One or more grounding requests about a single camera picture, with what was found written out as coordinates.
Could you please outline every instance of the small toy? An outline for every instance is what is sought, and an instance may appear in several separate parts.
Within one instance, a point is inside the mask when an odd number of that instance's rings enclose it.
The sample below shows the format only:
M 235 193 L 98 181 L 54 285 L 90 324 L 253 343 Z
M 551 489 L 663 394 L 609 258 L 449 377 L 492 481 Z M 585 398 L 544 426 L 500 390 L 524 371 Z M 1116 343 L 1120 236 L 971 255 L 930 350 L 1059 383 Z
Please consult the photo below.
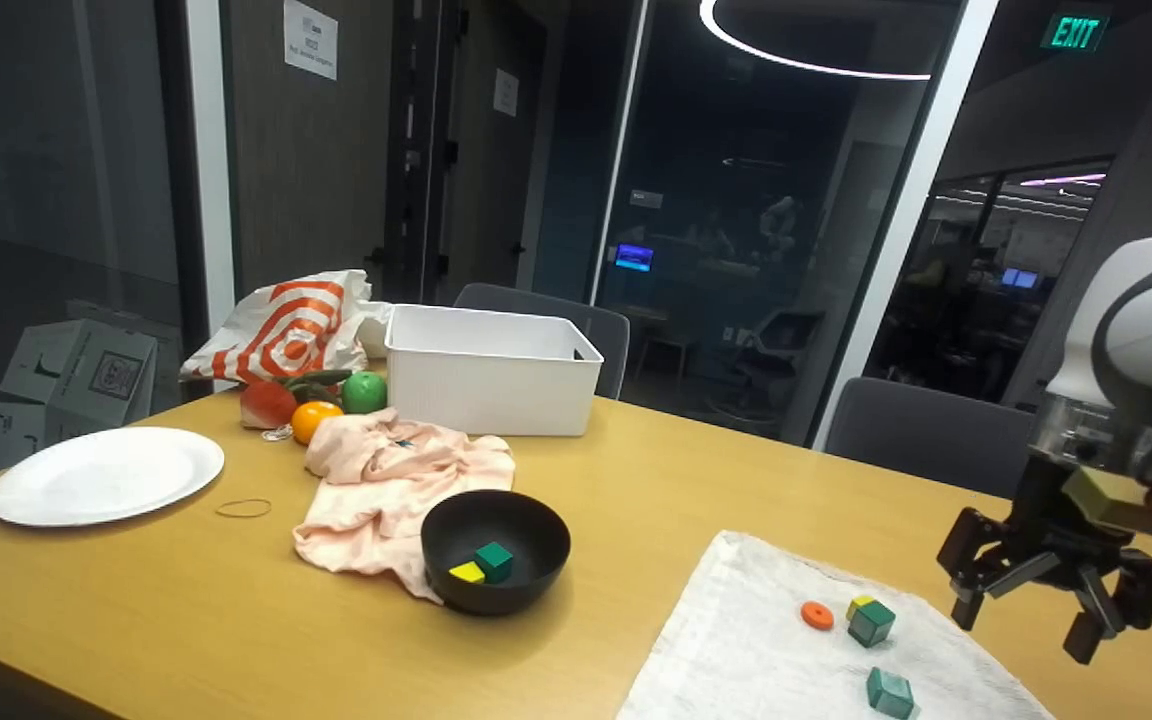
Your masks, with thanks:
M 865 690 L 869 690 L 869 709 L 895 715 L 895 720 L 908 720 L 918 709 L 908 679 L 884 666 L 869 673 Z
M 834 607 L 807 601 L 807 605 L 800 605 L 800 617 L 807 628 L 834 630 Z
M 511 573 L 511 553 L 503 542 L 479 542 L 473 559 L 485 566 L 488 582 L 500 582 Z
M 895 612 L 871 597 L 847 605 L 847 630 L 858 644 L 877 649 L 894 637 Z
M 449 566 L 449 575 L 458 575 L 461 582 L 485 582 L 488 580 L 478 559 Z

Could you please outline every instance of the white plastic bin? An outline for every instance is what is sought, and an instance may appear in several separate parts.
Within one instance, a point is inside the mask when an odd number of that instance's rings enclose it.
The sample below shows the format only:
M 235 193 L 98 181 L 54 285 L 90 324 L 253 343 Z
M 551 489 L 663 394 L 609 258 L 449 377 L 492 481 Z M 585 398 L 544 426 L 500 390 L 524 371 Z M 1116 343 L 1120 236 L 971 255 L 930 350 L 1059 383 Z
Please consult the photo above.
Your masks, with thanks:
M 397 309 L 385 333 L 389 403 L 492 436 L 580 436 L 605 354 L 560 314 Z

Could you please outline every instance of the towel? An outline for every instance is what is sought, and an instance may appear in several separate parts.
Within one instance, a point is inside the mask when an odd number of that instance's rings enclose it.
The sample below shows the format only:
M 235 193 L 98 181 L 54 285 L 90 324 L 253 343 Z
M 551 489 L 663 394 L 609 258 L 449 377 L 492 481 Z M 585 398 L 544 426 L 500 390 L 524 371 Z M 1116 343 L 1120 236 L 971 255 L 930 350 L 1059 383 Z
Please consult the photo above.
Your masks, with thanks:
M 385 575 L 421 601 L 421 518 L 432 502 L 473 489 L 511 489 L 516 459 L 500 436 L 470 436 L 397 413 L 334 417 L 314 430 L 306 469 L 320 481 L 298 553 L 330 573 Z

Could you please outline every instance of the table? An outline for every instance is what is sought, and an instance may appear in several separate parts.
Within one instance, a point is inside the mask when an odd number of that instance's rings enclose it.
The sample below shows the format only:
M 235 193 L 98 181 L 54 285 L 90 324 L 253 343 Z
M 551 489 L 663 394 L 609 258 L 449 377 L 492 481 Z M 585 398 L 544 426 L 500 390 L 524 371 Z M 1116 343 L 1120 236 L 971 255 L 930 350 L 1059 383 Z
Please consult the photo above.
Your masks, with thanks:
M 598 398 L 585 438 L 511 438 L 516 489 L 574 525 L 563 575 L 524 617 L 473 620 L 298 559 L 317 485 L 302 447 L 235 423 L 231 394 L 147 423 L 221 438 L 223 476 L 130 525 L 0 525 L 0 673 L 65 715 L 615 715 L 721 527 L 950 607 L 953 514 L 1005 514 L 978 492 Z M 269 514 L 235 518 L 235 501 Z M 1152 715 L 1152 630 L 1079 666 L 1059 653 L 1072 612 L 1031 582 L 990 601 L 978 641 L 1058 715 Z

